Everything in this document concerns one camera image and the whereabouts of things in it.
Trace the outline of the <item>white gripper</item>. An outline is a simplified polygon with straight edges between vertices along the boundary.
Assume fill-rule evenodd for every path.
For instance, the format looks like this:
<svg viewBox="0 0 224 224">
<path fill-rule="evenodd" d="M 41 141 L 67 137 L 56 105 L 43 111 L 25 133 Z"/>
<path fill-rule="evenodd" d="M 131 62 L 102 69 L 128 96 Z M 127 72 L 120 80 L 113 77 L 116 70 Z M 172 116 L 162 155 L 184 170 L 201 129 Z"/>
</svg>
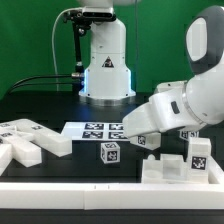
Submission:
<svg viewBox="0 0 224 224">
<path fill-rule="evenodd" d="M 131 138 L 172 129 L 197 130 L 200 122 L 187 108 L 185 86 L 185 81 L 159 84 L 147 103 L 123 118 L 124 135 Z"/>
</svg>

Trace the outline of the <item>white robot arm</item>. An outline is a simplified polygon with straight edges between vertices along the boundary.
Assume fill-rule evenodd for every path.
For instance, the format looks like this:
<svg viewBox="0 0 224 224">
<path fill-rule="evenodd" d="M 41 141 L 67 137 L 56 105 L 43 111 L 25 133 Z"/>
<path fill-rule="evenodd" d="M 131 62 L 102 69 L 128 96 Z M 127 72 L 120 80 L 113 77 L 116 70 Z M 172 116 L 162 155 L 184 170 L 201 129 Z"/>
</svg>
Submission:
<svg viewBox="0 0 224 224">
<path fill-rule="evenodd" d="M 90 23 L 91 60 L 79 91 L 83 100 L 104 105 L 135 96 L 125 64 L 126 27 L 113 6 L 132 0 L 81 0 L 81 17 Z M 199 13 L 186 32 L 186 53 L 194 77 L 161 83 L 149 101 L 123 118 L 125 136 L 197 131 L 224 121 L 224 7 Z"/>
</svg>

